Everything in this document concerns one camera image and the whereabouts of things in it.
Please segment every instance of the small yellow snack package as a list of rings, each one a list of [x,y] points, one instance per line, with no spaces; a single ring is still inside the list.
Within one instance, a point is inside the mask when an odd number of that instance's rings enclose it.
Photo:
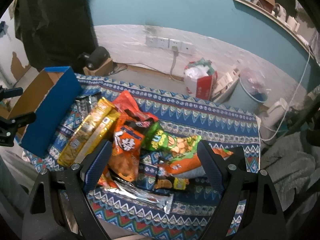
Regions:
[[[75,158],[81,151],[84,144],[101,123],[103,118],[105,118],[106,115],[114,108],[114,104],[109,102],[105,98],[101,98],[98,101],[97,105],[83,120],[81,125],[77,128],[67,145],[60,153],[58,158],[58,163],[60,165],[69,167],[74,163]]]
[[[105,138],[107,133],[110,137],[113,136],[113,124],[116,122],[119,116],[120,113],[118,113],[116,110],[113,109],[110,111],[110,113],[102,120],[102,122],[90,136],[89,140],[82,147],[81,151],[74,161],[75,163],[81,163],[88,154],[92,153],[93,150],[98,146],[100,141]]]

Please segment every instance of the open box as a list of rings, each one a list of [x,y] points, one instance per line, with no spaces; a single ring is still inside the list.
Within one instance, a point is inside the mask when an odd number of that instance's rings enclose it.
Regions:
[[[81,92],[81,86],[71,67],[44,68],[23,92],[11,112],[2,110],[1,116],[11,119],[29,112],[36,113],[36,121],[17,132],[19,145],[31,153],[44,157],[62,118]]]

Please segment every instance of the patterned tablecloth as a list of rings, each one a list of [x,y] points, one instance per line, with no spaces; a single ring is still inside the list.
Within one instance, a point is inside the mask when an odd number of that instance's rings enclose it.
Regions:
[[[123,90],[128,90],[142,111],[151,112],[159,118],[165,131],[184,137],[201,135],[216,148],[242,146],[247,169],[251,172],[259,170],[258,125],[252,114],[198,98],[107,77],[76,76],[83,88],[81,96],[101,91],[105,98],[113,101]],[[63,167],[58,165],[57,158],[80,122],[76,105],[72,105],[52,138],[49,155],[41,159],[26,152],[37,171],[44,167],[63,170]],[[187,193],[174,194],[169,215],[145,203],[104,192],[101,188],[90,192],[88,198],[97,217],[109,223],[161,240],[196,240],[213,214],[220,196],[212,190],[206,178],[192,180]],[[239,202],[228,234],[236,232],[244,206],[245,201]]]

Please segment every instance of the blue bucket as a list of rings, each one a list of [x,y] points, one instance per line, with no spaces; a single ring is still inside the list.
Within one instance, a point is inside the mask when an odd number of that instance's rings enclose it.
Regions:
[[[229,101],[224,104],[232,107],[238,107],[243,111],[255,113],[259,109],[259,106],[267,100],[268,95],[264,93],[257,94],[254,97],[250,95],[243,87],[241,78],[239,78],[239,82],[235,90],[233,91]]]

